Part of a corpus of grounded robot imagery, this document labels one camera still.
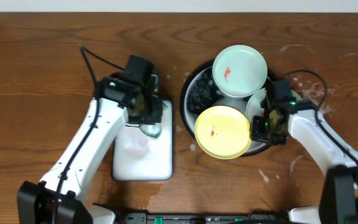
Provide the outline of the green and yellow sponge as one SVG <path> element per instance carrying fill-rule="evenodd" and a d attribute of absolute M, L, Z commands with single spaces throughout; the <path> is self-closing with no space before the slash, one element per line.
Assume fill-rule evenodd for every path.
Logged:
<path fill-rule="evenodd" d="M 164 121 L 164 112 L 167 109 L 164 102 L 160 102 L 153 108 L 150 116 L 141 124 L 140 130 L 148 137 L 158 139 L 162 133 L 162 124 Z"/>

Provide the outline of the yellow plate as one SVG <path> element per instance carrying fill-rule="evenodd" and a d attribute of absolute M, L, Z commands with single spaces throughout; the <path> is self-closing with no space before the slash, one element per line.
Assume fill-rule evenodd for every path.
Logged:
<path fill-rule="evenodd" d="M 195 138 L 202 150 L 218 159 L 234 159 L 251 145 L 250 123 L 239 110 L 212 106 L 195 123 Z"/>

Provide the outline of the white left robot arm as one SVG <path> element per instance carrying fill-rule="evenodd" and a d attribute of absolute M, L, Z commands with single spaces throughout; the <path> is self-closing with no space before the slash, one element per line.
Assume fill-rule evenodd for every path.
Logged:
<path fill-rule="evenodd" d="M 115 73 L 94 82 L 94 97 L 79 130 L 53 167 L 17 193 L 20 223 L 114 223 L 116 213 L 84 203 L 93 177 L 124 128 L 158 124 L 162 101 L 155 96 L 159 77 Z"/>

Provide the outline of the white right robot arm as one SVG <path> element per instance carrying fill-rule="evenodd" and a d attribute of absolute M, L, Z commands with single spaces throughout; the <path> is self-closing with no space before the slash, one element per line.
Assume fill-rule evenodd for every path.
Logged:
<path fill-rule="evenodd" d="M 263 99 L 256 105 L 262 111 L 252 118 L 252 140 L 277 145 L 296 139 L 325 176 L 319 205 L 289 210 L 289 222 L 358 223 L 358 151 L 310 101 Z"/>

